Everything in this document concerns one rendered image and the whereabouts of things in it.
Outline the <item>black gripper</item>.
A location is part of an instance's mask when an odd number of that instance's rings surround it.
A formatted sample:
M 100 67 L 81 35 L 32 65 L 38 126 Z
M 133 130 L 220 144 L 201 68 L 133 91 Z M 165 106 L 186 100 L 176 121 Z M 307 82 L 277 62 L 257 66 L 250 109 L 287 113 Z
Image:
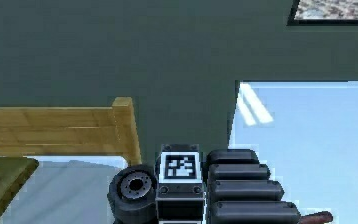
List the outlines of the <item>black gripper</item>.
M 108 202 L 114 224 L 156 224 L 156 178 L 149 165 L 129 166 L 109 184 Z

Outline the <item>wooden bed with green cover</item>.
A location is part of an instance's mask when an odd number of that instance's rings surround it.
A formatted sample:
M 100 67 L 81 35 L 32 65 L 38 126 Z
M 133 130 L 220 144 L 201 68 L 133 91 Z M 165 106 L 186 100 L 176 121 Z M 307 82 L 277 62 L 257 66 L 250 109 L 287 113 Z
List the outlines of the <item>wooden bed with green cover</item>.
M 0 157 L 121 156 L 141 162 L 133 100 L 110 107 L 0 107 Z

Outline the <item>dark red rod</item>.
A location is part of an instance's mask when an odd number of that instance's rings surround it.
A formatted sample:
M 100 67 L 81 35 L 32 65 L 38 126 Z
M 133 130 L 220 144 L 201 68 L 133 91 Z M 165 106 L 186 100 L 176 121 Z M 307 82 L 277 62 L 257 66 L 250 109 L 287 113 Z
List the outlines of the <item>dark red rod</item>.
M 333 221 L 333 215 L 329 211 L 321 211 L 302 216 L 298 224 L 327 224 Z

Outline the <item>black framed wall picture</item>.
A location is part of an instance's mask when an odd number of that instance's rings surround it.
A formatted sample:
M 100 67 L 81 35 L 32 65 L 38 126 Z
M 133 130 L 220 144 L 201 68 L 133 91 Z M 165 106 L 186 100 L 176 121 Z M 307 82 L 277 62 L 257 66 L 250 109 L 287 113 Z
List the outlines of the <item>black framed wall picture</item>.
M 293 0 L 287 25 L 358 25 L 358 0 Z

